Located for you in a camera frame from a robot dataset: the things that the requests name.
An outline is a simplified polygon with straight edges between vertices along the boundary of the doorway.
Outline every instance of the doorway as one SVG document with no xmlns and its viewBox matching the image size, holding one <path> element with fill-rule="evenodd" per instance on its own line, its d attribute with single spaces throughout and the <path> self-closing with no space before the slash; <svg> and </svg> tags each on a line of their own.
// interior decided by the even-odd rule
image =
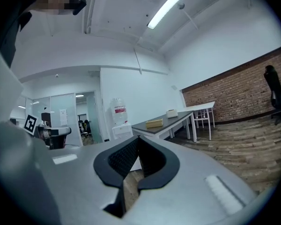
<svg viewBox="0 0 281 225">
<path fill-rule="evenodd" d="M 82 144 L 92 145 L 102 142 L 96 106 L 96 93 L 76 93 L 77 122 Z"/>
</svg>

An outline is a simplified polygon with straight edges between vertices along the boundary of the ceiling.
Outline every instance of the ceiling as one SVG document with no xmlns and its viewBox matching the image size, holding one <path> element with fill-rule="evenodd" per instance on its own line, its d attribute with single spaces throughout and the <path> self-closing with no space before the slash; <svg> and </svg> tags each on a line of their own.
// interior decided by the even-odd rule
<svg viewBox="0 0 281 225">
<path fill-rule="evenodd" d="M 196 16 L 219 0 L 180 0 L 185 8 L 174 6 L 154 30 L 147 27 L 166 0 L 87 0 L 87 6 L 77 15 L 50 15 L 32 11 L 31 21 L 17 38 L 22 44 L 35 36 L 54 36 L 62 31 L 77 31 L 89 36 L 102 36 L 126 41 L 155 52 L 166 52 L 169 42 L 186 24 L 196 31 L 189 19 L 196 23 Z"/>
</svg>

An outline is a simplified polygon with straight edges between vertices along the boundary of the table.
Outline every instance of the table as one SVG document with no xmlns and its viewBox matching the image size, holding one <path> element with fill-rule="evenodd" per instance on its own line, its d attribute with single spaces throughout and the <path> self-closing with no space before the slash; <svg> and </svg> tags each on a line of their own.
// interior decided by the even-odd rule
<svg viewBox="0 0 281 225">
<path fill-rule="evenodd" d="M 189 117 L 191 117 L 192 121 L 192 133 L 193 133 L 193 141 L 197 141 L 197 133 L 196 133 L 196 128 L 195 128 L 195 122 L 194 122 L 194 117 L 193 117 L 193 111 L 183 111 L 183 112 L 178 112 L 178 116 L 175 118 L 167 118 L 166 115 L 153 118 L 150 120 L 157 120 L 157 119 L 163 119 L 163 126 L 162 127 L 153 127 L 153 128 L 146 128 L 146 121 L 141 122 L 135 125 L 132 125 L 132 130 L 138 133 L 141 133 L 146 136 L 151 136 L 151 137 L 156 137 L 159 138 L 159 136 L 167 131 L 170 133 L 170 137 L 173 138 L 175 136 L 172 128 L 178 125 L 181 122 L 186 121 L 186 123 L 189 123 Z M 190 139 L 190 132 L 189 132 L 189 127 L 186 126 L 186 133 L 187 133 L 187 139 Z"/>
</svg>

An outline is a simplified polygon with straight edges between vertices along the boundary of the light fixture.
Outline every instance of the light fixture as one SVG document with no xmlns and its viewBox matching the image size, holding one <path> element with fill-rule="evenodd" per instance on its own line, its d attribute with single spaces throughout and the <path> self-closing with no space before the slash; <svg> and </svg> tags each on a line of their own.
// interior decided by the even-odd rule
<svg viewBox="0 0 281 225">
<path fill-rule="evenodd" d="M 147 25 L 148 28 L 154 29 L 156 25 L 162 20 L 162 18 L 167 14 L 167 12 L 178 2 L 179 0 L 167 0 L 165 4 L 158 10 L 156 15 Z"/>
</svg>

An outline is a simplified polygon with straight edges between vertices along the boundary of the office chair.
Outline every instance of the office chair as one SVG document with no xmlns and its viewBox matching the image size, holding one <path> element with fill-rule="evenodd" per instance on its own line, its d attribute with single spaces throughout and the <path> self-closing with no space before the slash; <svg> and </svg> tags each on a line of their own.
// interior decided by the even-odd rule
<svg viewBox="0 0 281 225">
<path fill-rule="evenodd" d="M 277 125 L 281 120 L 281 85 L 280 85 L 278 74 L 273 66 L 271 65 L 266 66 L 266 72 L 264 73 L 264 78 L 266 79 L 266 82 L 272 91 L 271 94 L 272 106 L 280 110 L 280 112 L 271 115 L 271 118 L 273 118 L 274 116 L 278 116 L 278 118 L 275 121 L 275 125 Z"/>
</svg>

